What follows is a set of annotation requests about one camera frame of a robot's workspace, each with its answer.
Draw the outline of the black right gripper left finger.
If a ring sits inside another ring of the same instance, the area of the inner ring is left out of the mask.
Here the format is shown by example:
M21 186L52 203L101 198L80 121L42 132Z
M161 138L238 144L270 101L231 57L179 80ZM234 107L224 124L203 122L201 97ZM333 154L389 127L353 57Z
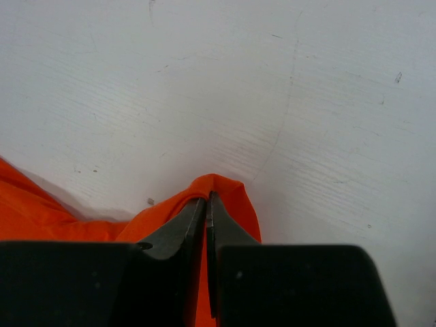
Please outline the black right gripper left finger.
M188 201L179 214L137 243L146 262L147 309L168 326L194 326L206 200Z

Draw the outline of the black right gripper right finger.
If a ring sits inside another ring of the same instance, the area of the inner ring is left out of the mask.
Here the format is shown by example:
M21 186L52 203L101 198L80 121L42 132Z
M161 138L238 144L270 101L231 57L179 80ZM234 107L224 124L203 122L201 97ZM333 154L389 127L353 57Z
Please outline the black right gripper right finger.
M228 213L217 192L209 195L206 208L206 252L208 293L212 318L218 318L219 251L225 246L260 245Z

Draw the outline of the orange t shirt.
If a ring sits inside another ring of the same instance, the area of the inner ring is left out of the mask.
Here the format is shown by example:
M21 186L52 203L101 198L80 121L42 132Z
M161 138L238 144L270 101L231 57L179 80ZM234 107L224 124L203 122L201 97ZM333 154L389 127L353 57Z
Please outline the orange t shirt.
M143 210L131 221L79 219L48 192L1 161L1 240L127 241L149 235L179 213L195 196L216 191L229 214L260 240L258 218L245 186L218 174L198 177L186 190Z

